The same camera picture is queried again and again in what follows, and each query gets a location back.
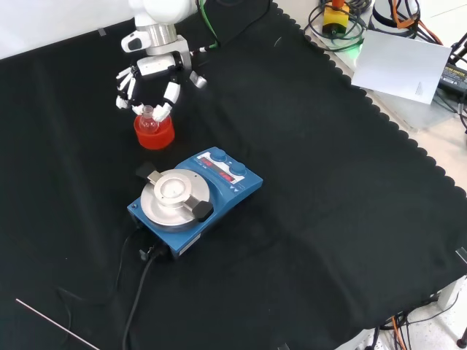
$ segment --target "red digital display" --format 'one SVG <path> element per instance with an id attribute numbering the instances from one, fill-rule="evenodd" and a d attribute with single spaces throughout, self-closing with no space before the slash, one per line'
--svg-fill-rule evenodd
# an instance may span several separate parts
<path id="1" fill-rule="evenodd" d="M 233 182 L 235 181 L 235 179 L 230 176 L 229 174 L 227 174 L 224 170 L 222 170 L 221 168 L 219 168 L 218 166 L 216 166 L 212 161 L 210 161 L 209 159 L 203 157 L 200 159 L 201 162 L 203 162 L 203 164 L 205 166 L 209 166 L 212 170 L 214 170 L 216 173 L 218 173 L 224 180 L 226 181 L 229 181 L 229 182 Z"/>

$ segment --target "control panel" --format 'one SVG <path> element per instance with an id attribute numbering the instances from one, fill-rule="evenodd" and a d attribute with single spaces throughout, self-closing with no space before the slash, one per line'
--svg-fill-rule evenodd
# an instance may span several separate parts
<path id="1" fill-rule="evenodd" d="M 251 172 L 243 163 L 237 162 L 222 149 L 213 147 L 196 155 L 194 158 L 203 169 L 206 178 L 215 176 L 222 179 L 224 185 L 237 194 L 252 184 L 262 181 L 259 176 Z"/>

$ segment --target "small glass bottle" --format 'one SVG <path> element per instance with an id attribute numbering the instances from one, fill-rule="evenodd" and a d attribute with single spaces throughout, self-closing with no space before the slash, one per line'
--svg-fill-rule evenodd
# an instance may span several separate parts
<path id="1" fill-rule="evenodd" d="M 139 129 L 142 133 L 155 133 L 159 129 L 159 122 L 153 119 L 153 112 L 152 106 L 143 107 L 143 113 L 139 118 Z"/>

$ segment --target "blue knob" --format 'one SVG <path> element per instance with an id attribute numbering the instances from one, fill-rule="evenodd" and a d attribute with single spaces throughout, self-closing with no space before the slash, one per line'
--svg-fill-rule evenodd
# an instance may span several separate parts
<path id="1" fill-rule="evenodd" d="M 227 154 L 221 149 L 215 149 L 211 152 L 211 159 L 215 162 L 225 162 L 227 160 Z"/>
<path id="2" fill-rule="evenodd" d="M 241 163 L 232 163 L 230 169 L 233 175 L 245 175 L 247 173 L 247 167 Z"/>

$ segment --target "red container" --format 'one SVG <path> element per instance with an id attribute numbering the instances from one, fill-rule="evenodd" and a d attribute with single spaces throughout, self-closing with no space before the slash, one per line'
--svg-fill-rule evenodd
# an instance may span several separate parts
<path id="1" fill-rule="evenodd" d="M 134 120 L 134 130 L 138 136 L 139 144 L 146 149 L 163 149 L 170 145 L 175 138 L 174 125 L 172 119 L 167 117 L 161 124 L 155 133 L 145 133 L 139 127 L 139 118 L 137 116 Z"/>

